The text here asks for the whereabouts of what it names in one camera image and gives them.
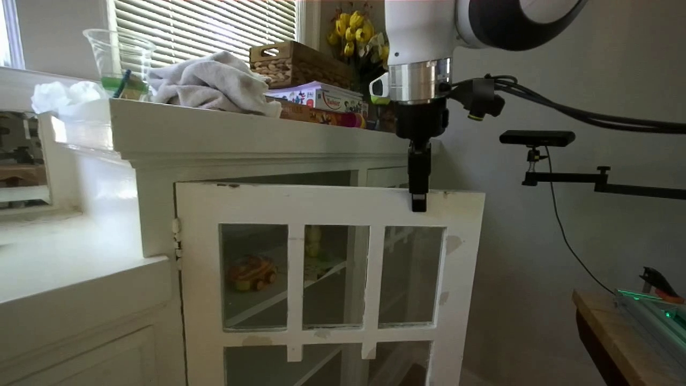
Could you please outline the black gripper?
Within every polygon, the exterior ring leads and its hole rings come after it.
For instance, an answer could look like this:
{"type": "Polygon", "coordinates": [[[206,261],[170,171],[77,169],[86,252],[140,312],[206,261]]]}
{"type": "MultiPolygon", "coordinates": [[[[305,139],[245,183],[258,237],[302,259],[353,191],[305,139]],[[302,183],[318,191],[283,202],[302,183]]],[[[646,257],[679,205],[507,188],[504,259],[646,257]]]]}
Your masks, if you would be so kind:
{"type": "Polygon", "coordinates": [[[420,105],[397,105],[397,135],[410,142],[408,175],[410,199],[413,213],[427,210],[430,149],[428,142],[447,127],[447,109],[444,99],[420,105]]]}

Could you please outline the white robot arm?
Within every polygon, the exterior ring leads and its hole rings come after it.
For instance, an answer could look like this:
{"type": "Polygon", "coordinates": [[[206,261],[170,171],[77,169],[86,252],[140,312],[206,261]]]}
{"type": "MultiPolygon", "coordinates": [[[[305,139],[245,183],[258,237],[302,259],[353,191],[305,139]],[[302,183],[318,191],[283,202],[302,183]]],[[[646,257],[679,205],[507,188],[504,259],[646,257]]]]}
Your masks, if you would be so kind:
{"type": "Polygon", "coordinates": [[[387,71],[368,93],[389,102],[397,135],[410,142],[413,213],[428,203],[430,139],[447,127],[457,45],[526,51],[561,35],[587,0],[384,0],[387,71]]]}

